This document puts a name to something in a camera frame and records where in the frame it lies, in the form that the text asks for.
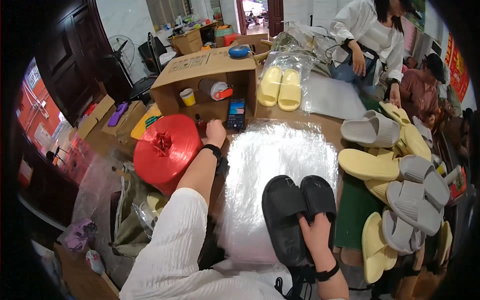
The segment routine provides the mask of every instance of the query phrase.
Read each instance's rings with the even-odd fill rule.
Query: poster
[[[405,18],[412,22],[421,31],[425,31],[425,1],[426,0],[411,0],[412,4],[415,6],[415,9],[420,13],[421,20],[412,16],[411,13],[407,13],[405,15]]]
[[[467,92],[470,78],[463,57],[460,55],[460,50],[453,42],[451,34],[448,35],[445,63],[450,67],[450,85],[455,89],[458,100],[462,102]]]

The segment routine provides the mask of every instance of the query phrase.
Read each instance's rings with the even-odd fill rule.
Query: purple package
[[[92,220],[83,218],[78,222],[70,224],[57,240],[67,250],[80,252],[87,243],[93,243],[97,231],[98,228]]]
[[[108,120],[108,127],[115,127],[117,126],[120,118],[122,115],[127,111],[128,102],[123,102],[118,105],[117,110],[113,113],[113,115]]]

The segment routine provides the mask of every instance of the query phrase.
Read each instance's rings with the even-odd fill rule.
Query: black cap
[[[427,67],[432,75],[441,83],[445,84],[444,62],[436,53],[432,53],[424,60],[425,67]]]
[[[411,13],[415,18],[421,20],[421,14],[415,8],[411,0],[400,0],[403,7],[407,10],[407,12]]]

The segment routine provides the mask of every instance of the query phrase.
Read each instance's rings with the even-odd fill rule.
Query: woman in white shirt
[[[333,19],[330,33],[341,47],[332,54],[332,78],[372,94],[386,65],[390,102],[400,107],[403,29],[400,17],[411,12],[410,0],[353,0]]]
[[[227,133],[222,122],[214,120],[208,123],[206,135],[207,144],[220,148]],[[120,292],[122,300],[281,300],[287,295],[292,276],[281,264],[239,264],[227,259],[199,271],[216,163],[213,150],[207,148],[192,161],[158,217],[151,242],[138,254]],[[332,270],[336,261],[328,248],[330,223],[325,214],[317,214],[310,226],[305,217],[299,222],[316,271]],[[321,299],[348,299],[340,270],[318,282],[317,291]]]

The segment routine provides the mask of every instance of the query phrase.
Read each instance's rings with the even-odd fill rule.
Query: red plastic twine
[[[180,114],[163,117],[138,141],[133,153],[135,172],[170,196],[202,146],[192,119]]]

